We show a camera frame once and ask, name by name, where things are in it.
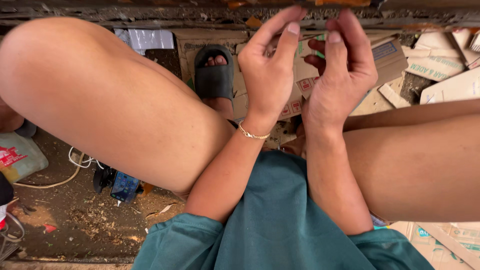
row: gold bracelet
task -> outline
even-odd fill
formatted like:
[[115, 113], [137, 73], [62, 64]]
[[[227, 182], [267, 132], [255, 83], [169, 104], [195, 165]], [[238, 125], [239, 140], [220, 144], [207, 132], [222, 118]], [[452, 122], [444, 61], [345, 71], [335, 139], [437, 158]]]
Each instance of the gold bracelet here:
[[256, 136], [256, 135], [250, 134], [250, 133], [246, 132], [246, 131], [242, 128], [242, 126], [241, 126], [241, 123], [242, 123], [242, 122], [243, 122], [243, 120], [239, 122], [239, 129], [240, 129], [240, 131], [241, 131], [245, 136], [247, 136], [248, 138], [262, 139], [262, 140], [263, 140], [263, 139], [267, 139], [267, 138], [270, 136], [270, 133], [267, 134], [267, 135], [263, 135], [263, 136]]

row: shirt sleeve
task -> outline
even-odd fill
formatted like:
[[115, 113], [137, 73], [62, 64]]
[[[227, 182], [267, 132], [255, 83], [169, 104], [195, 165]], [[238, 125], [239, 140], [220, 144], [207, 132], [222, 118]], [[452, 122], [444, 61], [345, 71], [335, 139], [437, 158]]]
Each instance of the shirt sleeve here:
[[433, 270], [399, 231], [378, 229], [349, 238], [376, 269]]
[[183, 213], [153, 225], [132, 270], [201, 269], [223, 225], [213, 219]]

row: phone screen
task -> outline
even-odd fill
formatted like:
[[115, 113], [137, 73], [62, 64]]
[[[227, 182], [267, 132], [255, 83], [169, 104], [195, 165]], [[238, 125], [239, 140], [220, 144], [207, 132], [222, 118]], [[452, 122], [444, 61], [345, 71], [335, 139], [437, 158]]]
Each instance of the phone screen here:
[[117, 172], [110, 196], [121, 202], [130, 203], [135, 198], [139, 182], [137, 178]]

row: green t-shirt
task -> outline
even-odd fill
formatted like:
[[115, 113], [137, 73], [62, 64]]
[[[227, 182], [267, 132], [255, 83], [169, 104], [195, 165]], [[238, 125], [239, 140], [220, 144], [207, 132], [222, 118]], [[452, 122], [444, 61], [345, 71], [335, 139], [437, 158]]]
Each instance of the green t-shirt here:
[[225, 226], [186, 213], [155, 224], [132, 269], [433, 269], [395, 230], [343, 234], [306, 179], [304, 159], [260, 153]]

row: fingernail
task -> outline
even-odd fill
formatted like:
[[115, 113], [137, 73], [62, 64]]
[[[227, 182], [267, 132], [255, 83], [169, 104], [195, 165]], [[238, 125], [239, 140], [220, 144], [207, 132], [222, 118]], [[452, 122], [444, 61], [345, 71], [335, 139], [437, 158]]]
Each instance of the fingernail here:
[[298, 35], [300, 33], [300, 25], [298, 23], [290, 23], [287, 26], [287, 31], [294, 35]]
[[329, 43], [338, 43], [342, 41], [342, 36], [337, 31], [331, 31], [328, 33], [328, 42]]

